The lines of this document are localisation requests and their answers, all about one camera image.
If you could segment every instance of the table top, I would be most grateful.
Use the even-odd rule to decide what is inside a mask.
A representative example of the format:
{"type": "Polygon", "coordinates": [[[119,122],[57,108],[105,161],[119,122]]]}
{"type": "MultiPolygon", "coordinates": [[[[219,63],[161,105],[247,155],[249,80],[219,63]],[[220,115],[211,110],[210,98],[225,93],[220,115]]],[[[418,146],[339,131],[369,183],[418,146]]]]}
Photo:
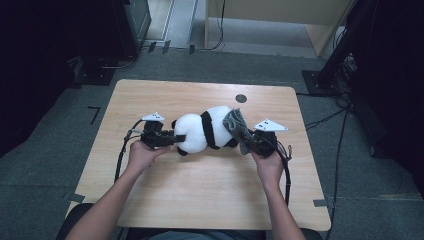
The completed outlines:
{"type": "MultiPolygon", "coordinates": [[[[84,202],[94,203],[113,185],[123,138],[141,117],[158,112],[165,117],[163,130],[172,130],[173,120],[222,105],[240,108],[250,129],[266,118],[288,127],[288,131],[277,132],[277,137],[293,149],[290,211],[300,227],[328,230],[331,224],[326,205],[314,204],[322,202],[324,196],[296,94],[290,87],[120,80],[75,193],[84,196],[84,202]],[[236,101],[239,94],[247,98],[245,103],[236,101]]],[[[121,172],[127,161],[128,152],[121,172]]],[[[280,185],[284,193],[284,176],[280,185]]],[[[183,157],[173,146],[138,179],[118,225],[271,229],[256,164],[250,154],[241,155],[239,147],[207,148],[183,157]]]]}

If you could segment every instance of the forearm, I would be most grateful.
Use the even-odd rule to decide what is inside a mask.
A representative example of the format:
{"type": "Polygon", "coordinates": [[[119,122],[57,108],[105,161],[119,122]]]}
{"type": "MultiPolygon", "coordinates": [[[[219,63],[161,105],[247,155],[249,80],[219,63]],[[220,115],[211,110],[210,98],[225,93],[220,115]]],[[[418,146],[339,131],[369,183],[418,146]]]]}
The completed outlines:
{"type": "Polygon", "coordinates": [[[305,239],[284,201],[281,190],[265,190],[271,217],[273,239],[305,239]]]}
{"type": "Polygon", "coordinates": [[[109,239],[137,178],[134,174],[122,174],[109,191],[75,224],[66,239],[109,239]]]}

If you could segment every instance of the panda plush toy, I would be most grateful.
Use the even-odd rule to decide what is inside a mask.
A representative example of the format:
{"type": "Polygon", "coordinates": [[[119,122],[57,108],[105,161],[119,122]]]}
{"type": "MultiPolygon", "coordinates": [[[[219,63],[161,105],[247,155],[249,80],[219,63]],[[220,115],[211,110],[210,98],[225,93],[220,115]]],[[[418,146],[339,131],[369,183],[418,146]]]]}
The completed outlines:
{"type": "Polygon", "coordinates": [[[188,153],[201,152],[207,146],[212,149],[236,147],[237,140],[222,123],[230,111],[227,106],[218,106],[209,108],[202,115],[190,113],[173,121],[174,134],[186,136],[184,142],[177,143],[178,153],[186,156],[188,153]]]}

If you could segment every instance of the person's right hand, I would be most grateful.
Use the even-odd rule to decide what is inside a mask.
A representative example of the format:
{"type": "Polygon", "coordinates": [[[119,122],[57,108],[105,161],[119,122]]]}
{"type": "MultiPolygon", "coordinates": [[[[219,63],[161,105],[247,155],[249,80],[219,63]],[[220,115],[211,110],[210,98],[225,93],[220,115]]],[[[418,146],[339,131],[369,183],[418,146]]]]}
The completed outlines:
{"type": "Polygon", "coordinates": [[[170,146],[151,149],[140,140],[131,143],[128,166],[125,172],[135,174],[139,177],[144,170],[153,164],[157,157],[168,152],[170,149],[170,146]]]}
{"type": "Polygon", "coordinates": [[[252,157],[256,162],[259,178],[265,192],[280,191],[280,179],[283,174],[283,163],[276,151],[267,158],[263,158],[252,152],[252,157]]]}

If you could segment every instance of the black cable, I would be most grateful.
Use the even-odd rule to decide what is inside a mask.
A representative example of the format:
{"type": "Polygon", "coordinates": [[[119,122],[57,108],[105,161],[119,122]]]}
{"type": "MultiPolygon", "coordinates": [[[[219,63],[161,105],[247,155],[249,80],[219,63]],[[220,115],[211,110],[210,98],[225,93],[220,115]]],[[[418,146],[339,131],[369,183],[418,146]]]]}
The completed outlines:
{"type": "Polygon", "coordinates": [[[321,119],[321,120],[318,120],[318,121],[315,121],[315,122],[311,122],[311,123],[306,124],[306,125],[305,125],[305,127],[306,127],[306,131],[308,131],[308,130],[309,130],[309,129],[311,129],[311,128],[314,128],[314,127],[318,126],[318,124],[320,124],[320,123],[323,123],[323,122],[326,122],[326,121],[330,120],[332,117],[334,117],[334,116],[336,116],[337,114],[339,114],[339,113],[343,112],[344,110],[346,110],[346,109],[344,108],[344,109],[339,110],[339,111],[337,111],[337,112],[335,112],[335,113],[331,114],[330,116],[327,116],[327,117],[325,117],[325,118],[323,118],[323,119],[321,119]]]}
{"type": "Polygon", "coordinates": [[[133,133],[132,130],[135,129],[139,123],[141,123],[143,119],[138,120],[134,126],[128,130],[127,135],[124,138],[124,145],[122,146],[121,152],[119,153],[118,162],[116,163],[116,171],[115,171],[115,181],[116,182],[119,178],[119,173],[121,172],[121,165],[122,165],[122,158],[124,157],[124,153],[126,152],[126,147],[128,141],[133,138],[131,137],[131,134],[133,133]]]}
{"type": "MultiPolygon", "coordinates": [[[[345,15],[345,13],[346,13],[347,11],[350,11],[350,8],[346,7],[346,8],[345,8],[345,10],[343,11],[342,16],[344,16],[344,15],[345,15]]],[[[337,40],[336,40],[336,34],[334,34],[334,35],[333,35],[333,50],[334,50],[334,49],[336,48],[336,46],[338,45],[340,36],[341,36],[342,34],[344,35],[344,34],[346,33],[346,31],[347,31],[347,28],[343,29],[343,32],[339,34],[339,36],[337,37],[337,40]]]]}
{"type": "Polygon", "coordinates": [[[225,0],[224,0],[224,2],[222,3],[221,24],[219,24],[219,23],[218,23],[218,28],[219,28],[219,30],[221,31],[221,37],[219,38],[219,41],[218,41],[218,43],[215,45],[215,47],[213,47],[213,48],[206,48],[206,49],[204,49],[204,50],[207,50],[207,51],[215,50],[215,49],[217,49],[217,48],[221,45],[221,43],[224,41],[224,26],[223,26],[223,22],[224,22],[224,12],[225,12],[225,0]]]}
{"type": "Polygon", "coordinates": [[[289,148],[289,154],[287,154],[286,149],[284,148],[283,144],[277,141],[277,146],[272,144],[268,139],[260,137],[262,140],[264,140],[266,143],[268,143],[277,153],[280,155],[281,162],[283,164],[285,176],[286,176],[286,193],[284,200],[286,201],[287,206],[289,205],[289,199],[290,199],[290,187],[291,187],[291,178],[290,178],[290,170],[288,161],[291,159],[291,145],[288,146],[289,148]]]}
{"type": "Polygon", "coordinates": [[[333,229],[333,222],[334,222],[334,214],[336,212],[336,203],[337,203],[337,192],[338,192],[338,183],[339,183],[339,159],[340,159],[340,149],[342,145],[343,135],[344,135],[344,129],[346,126],[346,119],[347,115],[349,113],[349,108],[343,109],[346,111],[346,114],[343,118],[343,124],[342,124],[342,130],[340,133],[339,143],[337,146],[337,154],[336,154],[336,169],[334,171],[334,193],[333,193],[333,209],[331,211],[330,216],[330,222],[331,222],[331,228],[327,231],[327,235],[325,236],[325,240],[328,240],[330,238],[331,231],[333,229]]]}
{"type": "Polygon", "coordinates": [[[375,4],[374,13],[373,13],[373,16],[372,16],[372,20],[371,20],[370,37],[369,37],[369,40],[368,40],[368,49],[371,48],[372,31],[373,31],[373,28],[374,28],[375,15],[377,13],[377,9],[378,9],[378,5],[379,4],[380,4],[380,0],[377,0],[377,3],[375,4]]]}
{"type": "Polygon", "coordinates": [[[130,139],[133,139],[133,138],[139,138],[139,137],[141,137],[141,135],[137,135],[137,136],[130,137],[130,139]]]}
{"type": "Polygon", "coordinates": [[[126,67],[128,67],[129,65],[131,65],[131,63],[133,63],[134,62],[134,60],[135,60],[135,57],[131,57],[131,60],[130,60],[130,62],[128,62],[127,64],[125,64],[125,65],[122,65],[122,66],[103,66],[103,65],[100,65],[100,67],[101,68],[104,68],[104,69],[120,69],[120,68],[126,68],[126,67]]]}
{"type": "Polygon", "coordinates": [[[346,28],[343,29],[343,31],[339,33],[339,36],[337,36],[337,39],[336,39],[336,34],[333,35],[333,49],[335,49],[337,45],[339,45],[339,42],[340,42],[339,40],[341,39],[342,36],[345,35],[346,30],[347,30],[346,28]]]}

